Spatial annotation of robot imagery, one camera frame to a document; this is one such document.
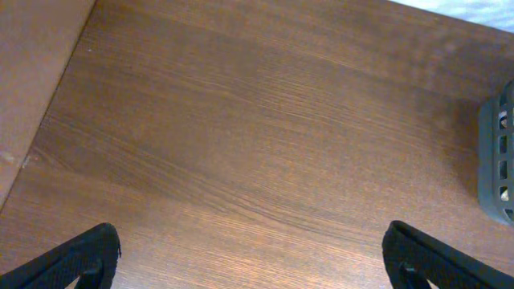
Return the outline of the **grey plastic basket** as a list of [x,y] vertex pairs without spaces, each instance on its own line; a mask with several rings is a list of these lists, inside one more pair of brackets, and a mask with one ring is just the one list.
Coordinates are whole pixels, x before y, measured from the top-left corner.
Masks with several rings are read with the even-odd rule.
[[513,225],[513,82],[479,108],[478,199],[491,219]]

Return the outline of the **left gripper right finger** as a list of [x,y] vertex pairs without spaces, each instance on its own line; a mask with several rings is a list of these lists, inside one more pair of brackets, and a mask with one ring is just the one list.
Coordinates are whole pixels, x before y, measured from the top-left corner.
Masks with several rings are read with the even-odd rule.
[[402,221],[382,240],[385,270],[394,288],[513,288],[513,277]]

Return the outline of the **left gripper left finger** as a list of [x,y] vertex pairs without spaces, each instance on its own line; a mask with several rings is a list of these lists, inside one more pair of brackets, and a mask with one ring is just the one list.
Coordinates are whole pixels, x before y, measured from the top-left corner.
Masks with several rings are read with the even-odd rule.
[[2,288],[109,289],[121,256],[120,239],[110,223],[100,223],[1,276]]

